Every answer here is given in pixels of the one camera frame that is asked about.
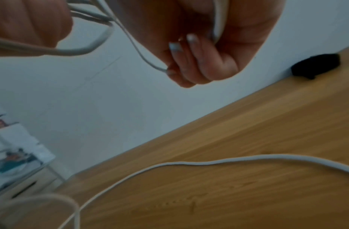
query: hand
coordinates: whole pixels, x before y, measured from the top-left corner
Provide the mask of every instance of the hand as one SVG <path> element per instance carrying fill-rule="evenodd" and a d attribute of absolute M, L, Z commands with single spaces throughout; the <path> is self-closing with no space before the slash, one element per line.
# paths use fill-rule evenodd
<path fill-rule="evenodd" d="M 279 19 L 285 0 L 230 0 L 227 24 L 217 45 L 209 39 L 212 0 L 107 3 L 133 37 L 168 66 L 168 76 L 190 88 L 243 70 Z"/>
<path fill-rule="evenodd" d="M 0 37 L 53 48 L 73 20 L 65 0 L 0 0 Z M 0 56 L 29 55 L 0 49 Z"/>

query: wood grain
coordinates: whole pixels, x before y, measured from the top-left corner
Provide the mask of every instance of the wood grain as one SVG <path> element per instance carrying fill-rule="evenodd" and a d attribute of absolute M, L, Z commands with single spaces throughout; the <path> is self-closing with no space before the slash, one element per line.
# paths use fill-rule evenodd
<path fill-rule="evenodd" d="M 83 203 L 165 161 L 301 154 L 349 164 L 349 48 L 341 59 L 316 80 L 284 79 L 88 169 L 59 192 Z M 67 214 L 52 204 L 17 228 L 56 228 Z M 349 174 L 289 161 L 159 168 L 98 198 L 82 228 L 349 228 Z"/>

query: wooden table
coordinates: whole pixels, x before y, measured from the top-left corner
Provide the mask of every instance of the wooden table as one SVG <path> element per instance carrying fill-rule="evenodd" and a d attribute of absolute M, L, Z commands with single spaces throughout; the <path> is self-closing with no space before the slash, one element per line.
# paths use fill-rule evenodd
<path fill-rule="evenodd" d="M 83 203 L 165 161 L 301 154 L 349 164 L 349 48 L 341 58 L 316 80 L 284 79 L 76 175 L 59 192 Z M 56 228 L 65 214 L 47 208 L 18 228 Z M 82 229 L 99 228 L 349 228 L 349 174 L 291 161 L 159 168 L 82 212 Z"/>

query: white cord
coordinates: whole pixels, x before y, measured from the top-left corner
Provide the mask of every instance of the white cord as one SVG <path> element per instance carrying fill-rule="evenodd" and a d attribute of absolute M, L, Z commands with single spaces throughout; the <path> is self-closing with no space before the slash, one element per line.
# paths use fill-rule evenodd
<path fill-rule="evenodd" d="M 92 198 L 90 198 L 88 201 L 86 201 L 81 207 L 79 207 L 78 203 L 73 200 L 70 197 L 66 197 L 59 194 L 46 194 L 46 195 L 38 195 L 35 197 L 25 197 L 25 198 L 17 198 L 14 200 L 10 200 L 6 202 L 3 206 L 0 206 L 0 210 L 6 209 L 8 207 L 13 207 L 19 204 L 28 203 L 32 201 L 43 201 L 43 200 L 59 200 L 61 202 L 65 202 L 68 205 L 72 206 L 74 209 L 74 214 L 72 214 L 67 220 L 65 220 L 58 229 L 63 229 L 69 221 L 74 218 L 74 228 L 80 229 L 80 212 L 85 207 L 87 207 L 90 203 L 92 203 L 94 200 L 96 200 L 101 195 L 105 194 L 109 190 L 113 189 L 117 185 L 125 182 L 126 180 L 135 177 L 141 173 L 147 172 L 151 169 L 155 169 L 158 167 L 163 166 L 170 166 L 170 165 L 191 165 L 191 166 L 207 166 L 207 165 L 214 165 L 214 164 L 224 164 L 224 163 L 234 163 L 234 162 L 242 162 L 242 161 L 256 161 L 256 160 L 295 160 L 295 161 L 304 161 L 304 162 L 310 162 L 315 164 L 321 164 L 327 167 L 331 167 L 333 169 L 338 169 L 344 172 L 349 173 L 349 165 L 342 164 L 335 161 L 330 161 L 323 158 L 318 157 L 312 157 L 312 156 L 303 156 L 303 155 L 292 155 L 292 154 L 268 154 L 268 155 L 255 155 L 255 156 L 248 156 L 248 157 L 235 157 L 235 158 L 227 158 L 227 159 L 221 159 L 216 161 L 204 161 L 204 162 L 187 162 L 187 161 L 177 161 L 177 162 L 166 162 L 161 164 L 155 164 L 150 167 L 147 167 L 145 169 L 139 170 L 135 173 L 130 174 L 129 176 L 124 177 L 120 181 L 114 183 L 113 185 L 107 187 L 103 191 L 99 192 Z"/>
<path fill-rule="evenodd" d="M 40 47 L 36 45 L 28 45 L 28 44 L 15 42 L 15 41 L 3 39 L 3 38 L 0 38 L 0 48 L 17 51 L 17 52 L 31 53 L 34 55 L 58 55 L 58 56 L 84 55 L 84 54 L 93 52 L 99 46 L 101 46 L 106 40 L 109 39 L 109 37 L 113 33 L 113 24 L 111 22 L 114 22 L 124 31 L 126 36 L 129 38 L 130 42 L 136 49 L 137 53 L 148 65 L 150 65 L 151 67 L 161 72 L 164 72 L 164 73 L 166 72 L 166 69 L 156 66 L 155 64 L 153 64 L 143 56 L 143 54 L 139 51 L 138 47 L 135 45 L 130 34 L 127 32 L 124 26 L 118 21 L 118 19 L 115 17 L 113 12 L 111 10 L 107 10 L 99 0 L 67 0 L 67 3 L 68 4 L 88 4 L 88 5 L 96 6 L 105 15 L 93 13 L 72 5 L 69 5 L 69 9 L 72 11 L 73 17 L 78 17 L 88 21 L 107 25 L 108 29 L 103 34 L 101 34 L 95 41 L 93 41 L 92 43 L 90 43 L 88 46 L 84 48 L 53 49 L 53 48 Z M 215 19 L 214 19 L 214 28 L 213 28 L 212 38 L 214 40 L 214 43 L 216 43 L 220 39 L 226 25 L 229 0 L 213 0 L 213 4 L 214 4 L 214 11 L 215 11 Z"/>

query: white cable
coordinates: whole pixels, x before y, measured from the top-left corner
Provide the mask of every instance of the white cable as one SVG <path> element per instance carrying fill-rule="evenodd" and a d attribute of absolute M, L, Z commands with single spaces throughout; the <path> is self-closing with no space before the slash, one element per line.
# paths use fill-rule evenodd
<path fill-rule="evenodd" d="M 221 160 L 215 160 L 215 161 L 204 161 L 204 162 L 187 162 L 187 161 L 177 161 L 177 162 L 165 162 L 161 164 L 155 164 L 150 167 L 147 167 L 145 169 L 139 170 L 135 173 L 132 173 L 120 181 L 114 183 L 113 185 L 109 186 L 108 188 L 104 189 L 103 191 L 99 192 L 92 198 L 90 198 L 88 201 L 86 201 L 81 207 L 78 207 L 78 204 L 70 197 L 66 197 L 59 194 L 47 194 L 47 195 L 39 195 L 36 197 L 26 197 L 26 198 L 18 198 L 11 201 L 8 201 L 3 206 L 0 206 L 0 210 L 3 210 L 8 207 L 16 206 L 18 204 L 28 203 L 32 201 L 38 201 L 38 200 L 59 200 L 61 202 L 65 202 L 69 205 L 71 205 L 74 208 L 74 214 L 72 214 L 66 221 L 64 221 L 58 229 L 63 229 L 69 221 L 74 218 L 74 228 L 80 229 L 80 211 L 83 210 L 85 207 L 87 207 L 90 203 L 92 203 L 94 200 L 96 200 L 101 195 L 105 194 L 109 190 L 113 189 L 117 185 L 125 182 L 126 180 L 135 177 L 141 173 L 147 172 L 151 169 L 155 169 L 158 167 L 163 166 L 170 166 L 170 165 L 190 165 L 190 166 L 207 166 L 207 165 L 214 165 L 214 164 L 224 164 L 224 163 L 234 163 L 234 162 L 242 162 L 242 161 L 256 161 L 256 160 L 295 160 L 295 161 L 304 161 L 304 162 L 310 162 L 315 164 L 321 164 L 327 167 L 331 167 L 333 169 L 338 169 L 344 172 L 349 173 L 349 165 L 342 164 L 335 161 L 330 161 L 323 158 L 318 157 L 312 157 L 312 156 L 303 156 L 303 155 L 292 155 L 292 154 L 268 154 L 268 155 L 255 155 L 255 156 L 248 156 L 248 157 L 235 157 L 235 158 L 227 158 L 227 159 L 221 159 Z"/>
<path fill-rule="evenodd" d="M 3 39 L 3 38 L 0 38 L 0 48 L 17 51 L 17 52 L 31 53 L 34 55 L 58 55 L 58 56 L 84 55 L 84 54 L 93 52 L 99 46 L 101 46 L 106 40 L 109 39 L 109 37 L 113 33 L 113 24 L 111 22 L 115 22 L 123 30 L 126 36 L 129 38 L 130 42 L 132 43 L 132 45 L 134 46 L 134 48 L 136 49 L 140 57 L 148 65 L 150 65 L 151 67 L 161 72 L 164 72 L 164 73 L 166 72 L 166 69 L 156 66 L 155 64 L 153 64 L 143 56 L 143 54 L 139 51 L 138 47 L 135 45 L 130 34 L 127 32 L 124 26 L 118 21 L 118 19 L 115 17 L 113 12 L 111 10 L 106 9 L 99 0 L 67 0 L 67 3 L 68 4 L 88 4 L 88 5 L 96 6 L 105 15 L 93 13 L 72 5 L 69 5 L 69 9 L 72 11 L 73 17 L 79 17 L 81 19 L 107 25 L 108 29 L 103 34 L 101 34 L 96 40 L 94 40 L 92 43 L 90 43 L 88 46 L 84 48 L 77 48 L 77 49 L 45 48 L 45 47 L 40 47 L 36 45 L 28 45 L 20 42 L 15 42 L 15 41 Z M 214 43 L 216 43 L 220 39 L 226 25 L 229 0 L 213 0 L 213 4 L 214 4 L 215 17 L 214 17 L 214 28 L 212 32 L 212 39 Z"/>

